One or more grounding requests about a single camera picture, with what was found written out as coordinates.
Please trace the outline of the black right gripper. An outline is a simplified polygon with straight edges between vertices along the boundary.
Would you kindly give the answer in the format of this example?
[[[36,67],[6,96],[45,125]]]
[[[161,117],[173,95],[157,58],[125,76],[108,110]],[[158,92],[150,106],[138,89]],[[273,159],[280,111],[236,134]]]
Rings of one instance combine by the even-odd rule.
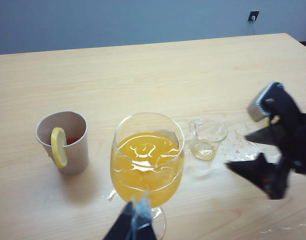
[[[245,139],[277,146],[282,154],[279,162],[268,162],[260,153],[255,160],[228,161],[225,165],[277,200],[285,195],[291,170],[306,175],[306,114],[283,86],[266,89],[264,109],[269,113],[269,126],[246,134]]]

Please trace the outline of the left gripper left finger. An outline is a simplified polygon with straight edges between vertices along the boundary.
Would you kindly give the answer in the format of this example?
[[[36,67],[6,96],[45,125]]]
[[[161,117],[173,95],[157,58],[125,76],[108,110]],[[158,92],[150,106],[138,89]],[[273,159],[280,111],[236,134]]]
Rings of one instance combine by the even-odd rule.
[[[104,240],[129,240],[131,222],[133,218],[133,202],[129,201],[122,211],[119,217],[110,228],[109,232],[103,238]]]

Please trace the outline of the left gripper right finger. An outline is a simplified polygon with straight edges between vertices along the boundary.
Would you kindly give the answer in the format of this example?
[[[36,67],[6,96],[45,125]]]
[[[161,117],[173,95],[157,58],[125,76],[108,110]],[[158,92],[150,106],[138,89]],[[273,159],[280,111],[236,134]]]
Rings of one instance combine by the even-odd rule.
[[[153,230],[151,207],[146,196],[141,197],[133,210],[132,217],[133,240],[156,240]]]

